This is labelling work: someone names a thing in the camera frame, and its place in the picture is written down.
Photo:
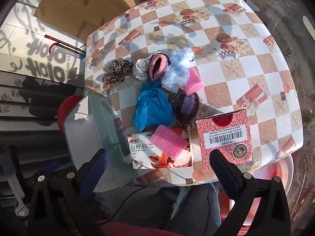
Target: barcode label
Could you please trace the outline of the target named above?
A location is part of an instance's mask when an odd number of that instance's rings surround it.
[[[245,125],[239,125],[228,129],[204,133],[206,148],[213,148],[247,139]]]
[[[242,131],[236,131],[236,132],[228,133],[225,135],[210,137],[209,142],[210,142],[210,144],[221,143],[221,142],[228,141],[231,139],[240,138],[242,136],[243,136]]]

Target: checkered tablecloth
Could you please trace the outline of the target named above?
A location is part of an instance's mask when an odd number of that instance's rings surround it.
[[[190,66],[204,83],[198,91],[196,119],[212,115],[213,108],[247,109],[253,159],[239,165],[242,171],[272,163],[303,145],[300,106],[288,65],[268,29],[243,0],[149,0],[126,11],[89,36],[85,90],[106,90],[125,133],[137,132],[131,121],[143,82],[130,73],[124,82],[103,85],[111,62],[121,57],[135,62],[157,51],[169,54],[184,47],[195,51]],[[263,95],[253,97],[253,88],[260,88]],[[193,167],[159,170],[170,183],[215,179],[213,172],[203,171],[192,124]]]

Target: leopard print scrunchie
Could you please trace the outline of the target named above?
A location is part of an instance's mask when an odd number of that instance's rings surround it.
[[[106,74],[103,79],[104,84],[114,84],[118,81],[124,81],[125,76],[133,68],[133,63],[127,59],[118,58],[113,61],[110,73]]]

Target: blue plastic bag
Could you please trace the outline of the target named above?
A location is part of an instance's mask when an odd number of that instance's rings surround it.
[[[137,97],[136,111],[132,123],[140,130],[149,126],[168,126],[172,123],[173,110],[167,95],[158,89],[160,80],[145,83]]]

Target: light blue fluffy scrunchie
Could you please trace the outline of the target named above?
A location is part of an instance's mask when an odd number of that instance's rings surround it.
[[[189,78],[188,67],[195,54],[191,48],[173,50],[170,53],[171,64],[161,78],[162,87],[177,93],[180,86],[186,86]]]

